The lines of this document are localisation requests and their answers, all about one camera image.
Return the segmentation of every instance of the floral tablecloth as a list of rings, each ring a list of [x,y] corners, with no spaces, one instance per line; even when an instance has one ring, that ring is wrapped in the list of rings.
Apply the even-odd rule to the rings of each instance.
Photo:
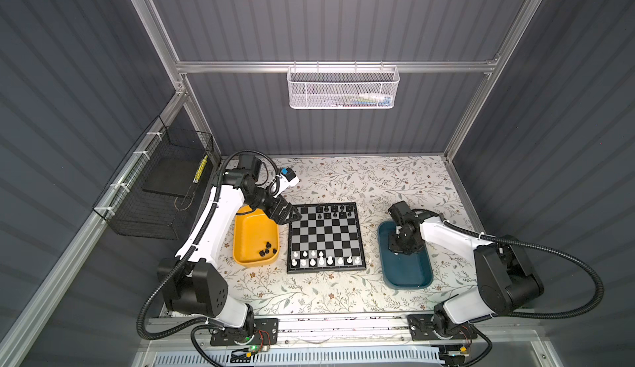
[[[382,276],[377,226],[390,220],[390,205],[405,200],[412,208],[442,212],[452,223],[472,229],[440,157],[304,158],[276,163],[292,167],[300,178],[298,186],[283,193],[290,203],[357,202],[367,269],[287,274],[287,226],[280,227],[279,258],[271,265],[246,268],[232,257],[232,225],[218,271],[226,278],[230,294],[249,303],[257,314],[430,310],[476,284],[471,264],[431,244],[427,247],[434,280],[428,288],[393,290]]]

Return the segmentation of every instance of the gray wall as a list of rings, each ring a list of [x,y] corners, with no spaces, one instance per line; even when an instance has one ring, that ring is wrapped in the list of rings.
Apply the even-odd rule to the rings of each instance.
[[[0,0],[0,40],[1,338],[173,88],[129,0]],[[53,327],[76,348],[116,349],[87,332],[98,333],[97,324],[115,319],[113,310],[133,296],[114,288],[121,277],[154,282],[134,265],[167,247],[112,238],[105,235],[90,257],[99,263],[82,270],[60,306],[84,312],[91,305],[93,315],[64,321],[56,312],[33,350],[41,359],[60,355],[44,340]],[[122,262],[131,250],[140,260]],[[103,288],[86,293],[80,282]]]
[[[283,73],[196,73],[189,79],[224,154],[443,152],[483,75],[405,73],[392,109],[289,107]]]
[[[568,366],[628,364],[635,325],[635,0],[545,0],[458,151],[485,228],[590,263],[607,293],[591,313],[546,322]],[[539,310],[580,306],[591,281],[533,254]]]
[[[522,2],[154,0],[183,61],[488,60]],[[224,154],[302,155],[442,152],[481,78],[402,73],[393,109],[296,111],[283,75],[190,75]]]

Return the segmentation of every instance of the orange plastic bin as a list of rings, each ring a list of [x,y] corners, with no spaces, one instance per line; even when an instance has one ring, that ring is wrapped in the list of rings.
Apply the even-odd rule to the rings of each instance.
[[[238,212],[250,211],[244,206]],[[259,252],[271,243],[269,253],[260,256]],[[268,265],[277,259],[280,253],[278,225],[269,219],[264,211],[256,211],[247,215],[237,215],[234,225],[234,260],[245,267]]]

